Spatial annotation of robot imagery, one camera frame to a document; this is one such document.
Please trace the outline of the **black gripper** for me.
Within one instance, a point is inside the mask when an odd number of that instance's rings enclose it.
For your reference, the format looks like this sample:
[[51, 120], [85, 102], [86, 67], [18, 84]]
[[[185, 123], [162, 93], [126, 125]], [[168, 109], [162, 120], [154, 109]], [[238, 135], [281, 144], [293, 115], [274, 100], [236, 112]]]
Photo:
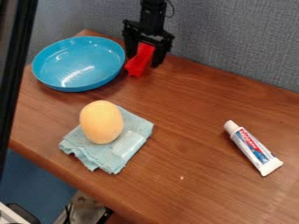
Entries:
[[123, 21], [126, 55], [129, 58], [134, 58], [139, 42], [146, 41], [157, 46], [152, 67], [160, 67], [174, 42], [174, 35], [165, 30], [168, 2], [166, 0], [141, 0], [141, 5], [139, 20], [126, 19]]

